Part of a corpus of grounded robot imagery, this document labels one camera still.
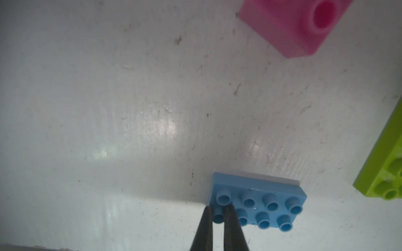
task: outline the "white table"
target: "white table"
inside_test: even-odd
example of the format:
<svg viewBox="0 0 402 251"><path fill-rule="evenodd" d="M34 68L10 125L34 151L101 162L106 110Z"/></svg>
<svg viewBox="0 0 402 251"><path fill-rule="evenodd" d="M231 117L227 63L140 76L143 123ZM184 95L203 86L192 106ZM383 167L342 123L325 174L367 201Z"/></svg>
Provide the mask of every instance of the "white table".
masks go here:
<svg viewBox="0 0 402 251"><path fill-rule="evenodd" d="M292 60L240 5L3 2L0 243L188 250L212 173L246 171L308 195L250 250L400 250L402 200L352 184L402 94L402 2L356 0Z"/></svg>

